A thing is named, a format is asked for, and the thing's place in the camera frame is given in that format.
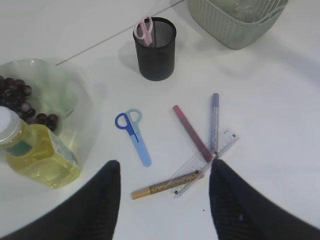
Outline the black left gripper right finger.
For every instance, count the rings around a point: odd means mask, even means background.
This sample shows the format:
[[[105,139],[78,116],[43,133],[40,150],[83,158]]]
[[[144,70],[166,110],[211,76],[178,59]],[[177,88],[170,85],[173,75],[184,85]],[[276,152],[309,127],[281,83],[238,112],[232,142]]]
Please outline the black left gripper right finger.
[[[259,193],[223,160],[211,164],[209,200],[220,240],[318,240],[320,230]]]

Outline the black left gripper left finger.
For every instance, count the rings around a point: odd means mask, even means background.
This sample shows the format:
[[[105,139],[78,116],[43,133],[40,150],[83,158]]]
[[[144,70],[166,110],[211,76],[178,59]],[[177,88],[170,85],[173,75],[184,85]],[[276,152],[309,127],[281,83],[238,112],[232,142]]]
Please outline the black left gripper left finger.
[[[111,240],[121,200],[121,167],[108,161],[82,188],[5,240]]]

